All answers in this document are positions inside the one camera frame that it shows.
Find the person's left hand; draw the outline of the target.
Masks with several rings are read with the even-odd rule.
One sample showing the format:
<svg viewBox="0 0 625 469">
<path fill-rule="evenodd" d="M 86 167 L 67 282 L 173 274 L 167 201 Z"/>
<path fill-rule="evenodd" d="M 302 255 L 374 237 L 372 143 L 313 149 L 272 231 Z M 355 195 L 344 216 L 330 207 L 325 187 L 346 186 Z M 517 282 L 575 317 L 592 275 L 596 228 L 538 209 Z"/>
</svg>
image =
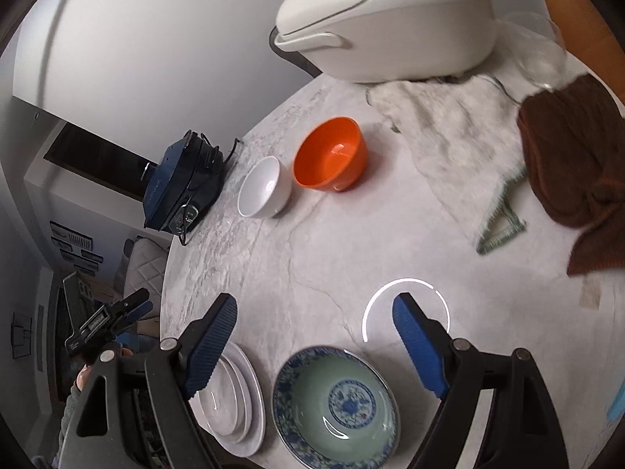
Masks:
<svg viewBox="0 0 625 469">
<path fill-rule="evenodd" d="M 91 384 L 97 377 L 97 373 L 94 372 L 94 366 L 85 364 L 77 374 L 74 385 L 79 392 L 85 391 L 85 388 Z"/>
</svg>

